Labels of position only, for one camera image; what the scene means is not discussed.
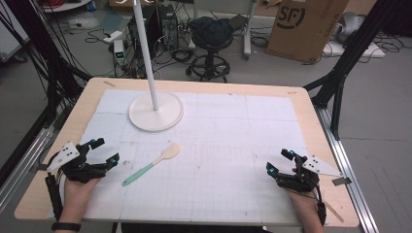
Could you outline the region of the white grid mat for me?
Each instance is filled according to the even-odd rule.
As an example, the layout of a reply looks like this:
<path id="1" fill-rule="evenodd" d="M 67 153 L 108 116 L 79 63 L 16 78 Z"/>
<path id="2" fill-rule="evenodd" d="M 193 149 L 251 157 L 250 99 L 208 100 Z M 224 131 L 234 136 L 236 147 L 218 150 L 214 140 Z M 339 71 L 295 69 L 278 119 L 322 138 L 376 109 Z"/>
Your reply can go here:
<path id="1" fill-rule="evenodd" d="M 104 92 L 82 136 L 82 144 L 103 138 L 89 150 L 88 164 L 120 155 L 95 188 L 88 219 L 139 222 L 294 224 L 292 204 L 266 171 L 266 163 L 294 174 L 281 154 L 306 149 L 292 102 L 284 97 L 180 93 L 185 113 L 174 127 L 150 133 L 138 129 L 128 110 L 140 92 Z M 129 176 L 160 157 L 172 144 L 181 151 L 158 162 L 133 183 Z"/>

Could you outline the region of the black office stool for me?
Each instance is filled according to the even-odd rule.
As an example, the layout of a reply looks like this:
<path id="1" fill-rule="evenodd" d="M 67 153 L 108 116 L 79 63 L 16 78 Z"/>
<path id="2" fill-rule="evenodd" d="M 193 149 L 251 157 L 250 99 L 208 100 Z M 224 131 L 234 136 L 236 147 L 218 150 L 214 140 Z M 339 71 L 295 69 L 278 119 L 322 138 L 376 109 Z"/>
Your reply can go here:
<path id="1" fill-rule="evenodd" d="M 219 56 L 219 51 L 226 49 L 233 41 L 233 27 L 228 18 L 213 19 L 199 17 L 189 22 L 193 43 L 207 53 L 196 57 L 186 70 L 187 75 L 194 73 L 203 82 L 222 78 L 227 83 L 226 75 L 230 72 L 229 63 Z"/>

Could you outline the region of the black wristband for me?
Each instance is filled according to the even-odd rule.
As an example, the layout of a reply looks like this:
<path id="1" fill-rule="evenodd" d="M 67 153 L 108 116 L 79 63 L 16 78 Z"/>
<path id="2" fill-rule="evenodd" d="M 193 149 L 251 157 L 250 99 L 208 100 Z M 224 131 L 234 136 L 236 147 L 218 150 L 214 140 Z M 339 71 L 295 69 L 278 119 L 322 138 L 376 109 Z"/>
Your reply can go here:
<path id="1" fill-rule="evenodd" d="M 75 231 L 79 232 L 81 230 L 81 225 L 79 223 L 72 222 L 55 222 L 51 226 L 52 231 L 63 230 L 63 231 Z"/>

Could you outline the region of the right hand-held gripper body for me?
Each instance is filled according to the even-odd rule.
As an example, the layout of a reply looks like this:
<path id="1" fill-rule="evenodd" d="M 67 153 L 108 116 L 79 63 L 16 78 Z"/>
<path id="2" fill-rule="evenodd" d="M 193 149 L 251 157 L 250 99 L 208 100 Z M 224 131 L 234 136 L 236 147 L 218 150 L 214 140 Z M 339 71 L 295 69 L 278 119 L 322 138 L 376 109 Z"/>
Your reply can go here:
<path id="1" fill-rule="evenodd" d="M 295 163 L 295 173 L 291 175 L 279 171 L 279 176 L 275 179 L 280 187 L 297 192 L 309 192 L 319 184 L 320 174 L 342 177 L 341 172 L 315 155 L 307 157 L 297 154 L 292 161 Z"/>

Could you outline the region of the person's left hand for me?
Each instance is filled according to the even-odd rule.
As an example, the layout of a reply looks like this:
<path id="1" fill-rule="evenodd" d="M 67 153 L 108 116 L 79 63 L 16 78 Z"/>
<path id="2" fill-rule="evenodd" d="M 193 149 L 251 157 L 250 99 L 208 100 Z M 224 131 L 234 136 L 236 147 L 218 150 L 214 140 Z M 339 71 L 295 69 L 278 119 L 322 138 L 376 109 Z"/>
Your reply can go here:
<path id="1" fill-rule="evenodd" d="M 88 200 L 100 182 L 92 179 L 87 183 L 65 181 L 63 213 L 69 216 L 82 216 L 86 211 Z"/>

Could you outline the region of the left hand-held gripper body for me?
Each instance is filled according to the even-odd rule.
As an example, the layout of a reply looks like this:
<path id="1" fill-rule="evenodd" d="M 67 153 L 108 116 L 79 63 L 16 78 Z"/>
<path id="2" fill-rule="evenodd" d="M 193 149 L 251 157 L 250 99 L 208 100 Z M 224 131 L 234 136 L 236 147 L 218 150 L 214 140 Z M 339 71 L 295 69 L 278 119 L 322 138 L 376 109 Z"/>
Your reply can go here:
<path id="1" fill-rule="evenodd" d="M 87 153 L 88 151 L 82 150 L 82 145 L 67 142 L 59 152 L 51 157 L 47 171 L 50 173 L 54 169 L 60 169 L 68 180 L 80 183 L 103 178 L 107 173 L 104 168 L 105 163 L 88 164 L 86 162 Z"/>

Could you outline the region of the small white device green display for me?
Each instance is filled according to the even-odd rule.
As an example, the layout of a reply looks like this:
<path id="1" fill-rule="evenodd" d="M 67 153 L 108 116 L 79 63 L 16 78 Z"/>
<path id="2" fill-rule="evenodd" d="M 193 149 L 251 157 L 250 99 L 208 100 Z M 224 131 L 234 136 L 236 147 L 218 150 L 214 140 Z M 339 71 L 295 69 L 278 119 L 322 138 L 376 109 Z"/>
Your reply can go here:
<path id="1" fill-rule="evenodd" d="M 114 58 L 119 65 L 124 64 L 124 45 L 123 40 L 115 40 L 113 47 Z"/>

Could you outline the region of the black metal frame stand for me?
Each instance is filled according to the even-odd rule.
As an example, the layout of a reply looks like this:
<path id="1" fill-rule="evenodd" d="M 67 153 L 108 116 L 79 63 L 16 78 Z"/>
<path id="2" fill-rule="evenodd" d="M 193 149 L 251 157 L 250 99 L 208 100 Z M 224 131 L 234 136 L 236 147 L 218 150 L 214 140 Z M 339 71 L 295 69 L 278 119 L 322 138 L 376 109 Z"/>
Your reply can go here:
<path id="1" fill-rule="evenodd" d="M 44 22 L 45 15 L 35 0 L 0 0 L 0 7 L 7 6 L 16 18 L 29 41 L 17 32 L 7 13 L 0 13 L 0 21 L 17 40 L 31 59 L 41 79 L 47 96 L 47 107 L 42 113 L 46 126 L 57 116 L 57 106 L 67 100 L 74 103 L 83 92 L 76 77 L 88 82 L 91 75 L 66 60 L 52 40 Z"/>
<path id="2" fill-rule="evenodd" d="M 319 109 L 325 109 L 327 103 L 333 97 L 332 117 L 329 129 L 335 140 L 339 137 L 339 121 L 343 89 L 345 81 L 360 60 L 363 53 L 372 43 L 378 32 L 382 29 L 388 18 L 406 0 L 377 0 L 369 14 L 365 17 L 363 24 L 349 43 L 337 63 L 325 76 L 307 84 L 307 91 L 319 87 L 318 93 L 311 98 L 312 104 Z"/>

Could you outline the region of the spatula with green handle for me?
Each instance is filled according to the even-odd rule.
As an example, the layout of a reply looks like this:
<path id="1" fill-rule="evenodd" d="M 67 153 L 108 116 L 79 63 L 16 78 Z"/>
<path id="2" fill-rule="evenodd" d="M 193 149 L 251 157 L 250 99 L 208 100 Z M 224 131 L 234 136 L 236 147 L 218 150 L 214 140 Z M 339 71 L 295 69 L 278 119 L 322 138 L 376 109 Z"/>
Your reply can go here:
<path id="1" fill-rule="evenodd" d="M 141 176 L 143 176 L 146 172 L 148 172 L 150 169 L 152 169 L 158 162 L 165 160 L 165 159 L 171 159 L 177 154 L 179 154 L 181 151 L 181 146 L 179 144 L 172 144 L 166 149 L 164 149 L 157 159 L 155 159 L 152 163 L 146 165 L 145 167 L 141 168 L 131 176 L 129 176 L 127 179 L 125 179 L 122 182 L 123 186 L 129 185 L 139 179 Z"/>

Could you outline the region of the white power strip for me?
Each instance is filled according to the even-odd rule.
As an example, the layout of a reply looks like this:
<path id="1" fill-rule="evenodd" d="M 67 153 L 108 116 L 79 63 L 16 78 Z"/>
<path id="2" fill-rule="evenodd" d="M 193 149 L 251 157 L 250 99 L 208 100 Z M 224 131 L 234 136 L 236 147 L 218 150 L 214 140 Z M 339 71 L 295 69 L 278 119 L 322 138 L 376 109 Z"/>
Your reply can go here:
<path id="1" fill-rule="evenodd" d="M 106 38 L 103 39 L 105 43 L 112 43 L 114 40 L 116 40 L 118 37 L 122 35 L 121 31 L 115 31 Z"/>

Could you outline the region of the black computer tower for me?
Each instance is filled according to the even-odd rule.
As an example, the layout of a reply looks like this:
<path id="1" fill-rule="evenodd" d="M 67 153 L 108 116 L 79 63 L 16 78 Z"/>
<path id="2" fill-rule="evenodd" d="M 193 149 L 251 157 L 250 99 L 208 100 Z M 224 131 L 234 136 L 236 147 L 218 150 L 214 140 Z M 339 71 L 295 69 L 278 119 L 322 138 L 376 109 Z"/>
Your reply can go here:
<path id="1" fill-rule="evenodd" d="M 176 50 L 178 43 L 177 16 L 172 5 L 161 5 L 158 8 L 159 22 L 163 34 L 163 45 L 166 50 Z"/>

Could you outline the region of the person's right hand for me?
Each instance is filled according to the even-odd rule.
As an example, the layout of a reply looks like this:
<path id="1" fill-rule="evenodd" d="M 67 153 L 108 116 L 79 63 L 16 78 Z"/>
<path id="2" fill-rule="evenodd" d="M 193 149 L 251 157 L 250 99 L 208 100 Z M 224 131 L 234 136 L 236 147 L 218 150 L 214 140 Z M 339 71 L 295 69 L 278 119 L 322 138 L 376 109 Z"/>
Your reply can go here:
<path id="1" fill-rule="evenodd" d="M 317 200 L 311 192 L 299 193 L 287 189 L 287 193 L 292 200 L 297 217 L 302 225 L 321 224 L 318 216 Z"/>

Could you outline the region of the brown cardboard box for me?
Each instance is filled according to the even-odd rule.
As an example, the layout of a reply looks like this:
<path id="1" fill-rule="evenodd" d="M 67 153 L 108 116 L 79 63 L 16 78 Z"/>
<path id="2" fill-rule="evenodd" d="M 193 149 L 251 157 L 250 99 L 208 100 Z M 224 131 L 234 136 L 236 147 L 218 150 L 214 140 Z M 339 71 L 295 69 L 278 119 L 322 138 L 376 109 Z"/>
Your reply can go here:
<path id="1" fill-rule="evenodd" d="M 266 53 L 316 63 L 349 0 L 281 0 Z"/>

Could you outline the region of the white lamp stand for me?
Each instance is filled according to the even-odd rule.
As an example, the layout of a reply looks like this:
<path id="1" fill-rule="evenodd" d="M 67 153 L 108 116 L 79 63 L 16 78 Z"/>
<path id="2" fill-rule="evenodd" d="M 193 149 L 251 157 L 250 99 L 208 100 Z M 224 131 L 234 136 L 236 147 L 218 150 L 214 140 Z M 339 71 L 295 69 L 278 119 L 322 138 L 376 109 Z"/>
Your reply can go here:
<path id="1" fill-rule="evenodd" d="M 184 104 L 173 93 L 155 89 L 154 72 L 140 0 L 133 0 L 133 13 L 143 54 L 149 93 L 136 97 L 129 106 L 129 119 L 140 130 L 161 132 L 175 126 L 184 115 Z"/>

